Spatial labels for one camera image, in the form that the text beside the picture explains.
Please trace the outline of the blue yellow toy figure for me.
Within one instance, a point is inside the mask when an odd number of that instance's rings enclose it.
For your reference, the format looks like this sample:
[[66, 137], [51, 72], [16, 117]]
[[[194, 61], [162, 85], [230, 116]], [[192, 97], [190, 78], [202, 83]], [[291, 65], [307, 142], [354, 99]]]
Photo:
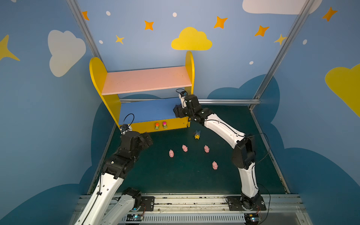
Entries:
[[200, 130], [196, 130], [195, 133], [194, 133], [194, 138], [196, 140], [199, 140], [200, 139], [200, 135], [201, 135], [201, 131]]

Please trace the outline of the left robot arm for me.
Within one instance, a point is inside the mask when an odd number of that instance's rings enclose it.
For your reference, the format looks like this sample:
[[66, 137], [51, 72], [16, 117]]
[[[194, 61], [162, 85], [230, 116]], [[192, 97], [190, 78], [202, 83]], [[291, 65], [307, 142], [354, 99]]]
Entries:
[[133, 169], [141, 151], [153, 145], [150, 135], [127, 131], [117, 151], [105, 163], [94, 192], [76, 225], [117, 225], [132, 210], [141, 206], [141, 191], [127, 188], [117, 204], [107, 211], [116, 191]]

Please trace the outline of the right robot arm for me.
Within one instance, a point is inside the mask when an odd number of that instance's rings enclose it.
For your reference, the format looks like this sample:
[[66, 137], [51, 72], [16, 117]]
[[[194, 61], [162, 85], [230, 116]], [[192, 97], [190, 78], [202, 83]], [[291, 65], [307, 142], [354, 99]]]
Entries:
[[241, 205], [247, 211], [259, 207], [263, 198], [256, 180], [255, 137], [236, 130], [212, 110], [203, 108], [196, 95], [182, 91], [179, 99], [181, 103], [173, 109], [175, 117], [188, 117], [188, 121], [212, 130], [232, 147], [232, 163], [238, 168], [241, 178]]

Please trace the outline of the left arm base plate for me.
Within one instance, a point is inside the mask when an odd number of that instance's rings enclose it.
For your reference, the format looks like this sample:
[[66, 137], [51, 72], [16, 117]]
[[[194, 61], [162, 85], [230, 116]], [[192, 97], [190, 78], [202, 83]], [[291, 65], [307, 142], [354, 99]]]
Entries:
[[142, 196], [138, 212], [152, 212], [154, 211], [155, 197]]

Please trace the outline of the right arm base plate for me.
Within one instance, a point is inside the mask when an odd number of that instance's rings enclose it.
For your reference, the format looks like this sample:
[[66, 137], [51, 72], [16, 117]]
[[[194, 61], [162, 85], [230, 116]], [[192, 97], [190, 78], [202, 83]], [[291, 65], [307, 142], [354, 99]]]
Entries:
[[227, 196], [226, 203], [230, 211], [266, 211], [266, 205], [261, 196], [249, 198], [246, 196]]

